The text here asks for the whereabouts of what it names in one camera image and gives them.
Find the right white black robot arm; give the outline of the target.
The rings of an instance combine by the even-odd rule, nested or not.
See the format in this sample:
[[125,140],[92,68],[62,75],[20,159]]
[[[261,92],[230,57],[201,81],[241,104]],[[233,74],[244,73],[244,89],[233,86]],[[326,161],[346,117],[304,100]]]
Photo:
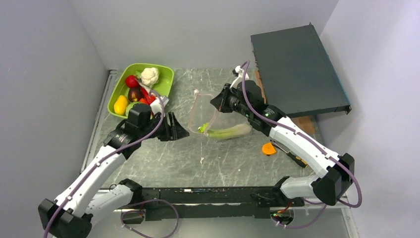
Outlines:
[[293,198],[316,197],[322,203],[334,206],[355,183],[354,158],[324,147],[283,111],[265,103],[255,82],[246,80],[236,88],[226,83],[210,103],[221,113],[243,115],[253,129],[286,146],[314,171],[313,176],[283,177],[273,188],[273,200],[277,205],[284,206]]

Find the green celery stalk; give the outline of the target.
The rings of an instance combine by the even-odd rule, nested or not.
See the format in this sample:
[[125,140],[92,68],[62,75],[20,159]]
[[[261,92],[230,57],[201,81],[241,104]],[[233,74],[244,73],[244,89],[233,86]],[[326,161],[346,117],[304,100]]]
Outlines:
[[197,129],[197,133],[204,134],[206,137],[214,139],[231,139],[245,136],[252,132],[252,127],[246,123],[241,123],[226,129],[207,129],[209,123],[205,123]]

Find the clear zip top bag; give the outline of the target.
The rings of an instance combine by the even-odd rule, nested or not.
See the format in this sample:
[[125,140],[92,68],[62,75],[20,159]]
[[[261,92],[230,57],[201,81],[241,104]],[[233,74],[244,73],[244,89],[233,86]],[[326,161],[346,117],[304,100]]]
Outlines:
[[205,123],[209,123],[207,129],[226,129],[241,123],[249,125],[247,120],[238,113],[221,113],[210,104],[210,100],[217,95],[216,92],[194,90],[194,102],[190,110],[188,119],[188,129],[190,132],[197,133],[197,129]]

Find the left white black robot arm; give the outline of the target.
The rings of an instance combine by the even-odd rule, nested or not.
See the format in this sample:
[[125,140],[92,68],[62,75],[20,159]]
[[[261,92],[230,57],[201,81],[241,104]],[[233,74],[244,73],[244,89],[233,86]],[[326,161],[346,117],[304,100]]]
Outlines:
[[115,209],[136,208],[161,199],[143,194],[138,183],[124,179],[106,194],[95,197],[110,175],[141,147],[142,141],[157,138],[176,141],[189,136],[174,113],[152,112],[146,104],[136,104],[104,140],[96,157],[64,192],[54,200],[44,199],[39,207],[44,237],[85,238],[92,227]]

